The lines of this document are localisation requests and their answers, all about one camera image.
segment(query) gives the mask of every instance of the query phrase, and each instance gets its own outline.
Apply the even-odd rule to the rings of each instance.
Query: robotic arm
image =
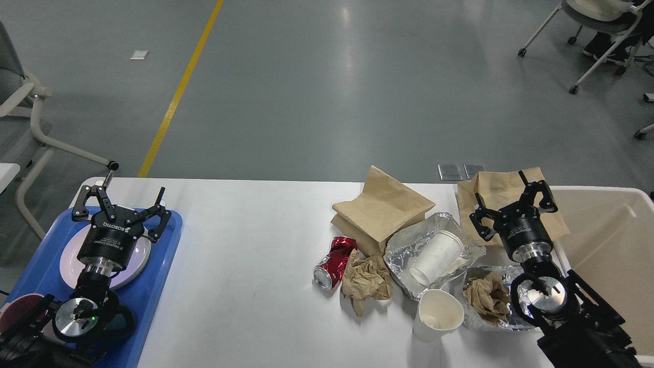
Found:
[[[162,202],[164,188],[154,205],[140,212],[112,204],[106,193],[112,176],[110,170],[102,184],[83,186],[71,214],[73,221],[91,223],[77,254],[85,268],[75,290],[65,302],[46,295],[0,333],[0,367],[88,368],[103,357],[106,339],[128,335],[135,327],[131,310],[109,289],[117,273],[111,274],[127,268],[140,237],[152,243],[160,239],[171,212]],[[97,198],[100,211],[89,216],[86,201],[91,197]],[[146,230],[143,223],[154,216],[160,222]],[[50,321],[57,338],[74,345],[44,336],[42,330]]]
[[[486,208],[476,193],[479,207],[470,221],[487,242],[499,234],[508,257],[520,263],[524,273],[511,284],[511,303],[528,323],[540,327],[538,346],[556,368],[641,367],[636,349],[620,325],[625,320],[574,271],[564,277],[552,262],[553,243],[540,214],[556,212],[552,192],[544,180],[529,182],[518,172],[525,191],[518,201],[497,211]],[[543,198],[534,205],[537,194]],[[482,224],[490,219],[492,227]],[[525,292],[528,310],[519,307]]]

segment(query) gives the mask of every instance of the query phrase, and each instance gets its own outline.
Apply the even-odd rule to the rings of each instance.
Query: brown paper bag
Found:
[[[531,168],[523,170],[523,172],[529,181],[545,179],[540,168]],[[499,235],[493,236],[490,242],[486,242],[479,237],[475,227],[472,225],[469,216],[475,211],[475,207],[477,206],[475,193],[481,194],[486,207],[492,210],[499,210],[520,199],[520,194],[524,190],[525,184],[518,172],[478,172],[471,180],[460,181],[458,183],[458,213],[461,218],[461,226],[468,236],[478,244],[502,247],[503,245]],[[537,195],[534,203],[538,205],[538,202],[542,198],[543,196],[541,194]],[[561,236],[570,233],[560,212],[543,213],[540,215],[540,219],[543,221],[543,225],[545,225],[545,229],[552,240],[559,239]],[[484,219],[482,223],[492,228],[491,220]]]
[[[406,185],[371,166],[361,194],[332,206],[332,224],[356,239],[358,249],[371,257],[384,255],[388,239],[405,227],[424,220],[435,204]]]

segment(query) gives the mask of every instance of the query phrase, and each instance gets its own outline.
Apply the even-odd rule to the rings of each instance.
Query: white plate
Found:
[[[84,228],[79,230],[70,241],[68,241],[59,261],[59,272],[61,278],[63,278],[63,281],[65,281],[71,289],[75,288],[77,285],[77,278],[84,270],[84,263],[77,260],[77,254],[82,248],[82,243],[88,234],[89,229],[91,229],[91,224],[86,225]],[[151,247],[152,244],[150,243],[150,240],[139,238],[134,247],[134,252],[131,254],[131,259],[129,260],[127,269],[111,279],[111,286],[109,288],[115,290],[134,280],[148,262]]]

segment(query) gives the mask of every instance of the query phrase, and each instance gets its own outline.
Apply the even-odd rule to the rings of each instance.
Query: white chair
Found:
[[[34,163],[16,190],[16,205],[20,214],[34,233],[42,240],[45,231],[25,205],[25,193],[52,158],[55,149],[106,165],[117,170],[118,163],[83,151],[72,145],[48,137],[49,125],[41,125],[43,100],[52,95],[49,88],[28,70],[20,65],[18,55],[9,39],[7,31],[0,22],[0,162],[13,162],[25,169],[39,146],[47,147],[43,155]],[[30,117],[11,116],[17,107],[31,108]]]
[[[591,7],[583,7],[580,6],[579,4],[581,3],[582,5],[584,3],[586,4],[592,4],[592,2],[597,2],[601,3],[604,6],[603,7],[595,7],[595,9]],[[626,38],[636,35],[634,30],[636,29],[636,26],[640,22],[640,19],[643,15],[643,8],[649,4],[651,0],[645,0],[641,5],[633,5],[631,2],[628,1],[621,1],[621,0],[585,0],[585,1],[580,1],[580,0],[563,0],[557,7],[554,9],[554,11],[545,19],[545,22],[536,30],[536,32],[531,36],[531,38],[527,41],[526,45],[518,51],[518,56],[524,57],[527,51],[527,48],[531,43],[534,41],[534,39],[540,34],[540,32],[545,28],[545,26],[549,23],[549,21],[554,18],[554,15],[559,12],[559,10],[563,9],[563,11],[573,18],[575,21],[577,21],[580,26],[579,29],[577,30],[577,33],[574,36],[571,36],[568,39],[568,44],[573,45],[577,41],[577,36],[579,36],[579,33],[581,33],[581,29],[585,26],[591,29],[594,29],[599,32],[607,33],[609,35],[612,35],[615,37],[615,42],[613,45],[602,55],[601,58],[599,58],[593,66],[588,69],[586,74],[584,74],[579,80],[570,87],[569,92],[571,94],[577,94],[577,91],[579,91],[579,85],[595,70],[597,67],[604,63],[606,61],[606,58],[618,47],[618,45],[624,41]],[[608,18],[613,18],[612,16],[608,16],[606,18],[605,16],[607,15],[602,14],[600,10],[607,10],[613,7],[613,11],[615,12],[618,10],[618,14],[621,13],[621,10],[624,10],[624,14],[618,19],[606,21],[605,19]],[[619,67],[618,69],[615,70],[616,75],[622,75],[629,66],[631,66],[634,63],[634,59],[636,57],[636,53],[638,52],[638,48],[640,47],[641,42],[638,41],[636,46],[632,48],[631,55],[629,59],[625,62],[624,66]]]

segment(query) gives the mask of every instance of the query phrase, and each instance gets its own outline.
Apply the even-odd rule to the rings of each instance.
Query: metal floor plate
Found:
[[[461,176],[461,168],[456,164],[438,164],[438,173],[441,176],[441,180],[463,180],[463,177]]]
[[[465,164],[463,167],[466,169],[466,176],[468,180],[472,179],[480,171],[486,171],[486,165],[482,164]]]
[[[145,60],[145,58],[148,56],[148,53],[150,51],[148,50],[136,50],[131,57],[129,58],[130,60]]]

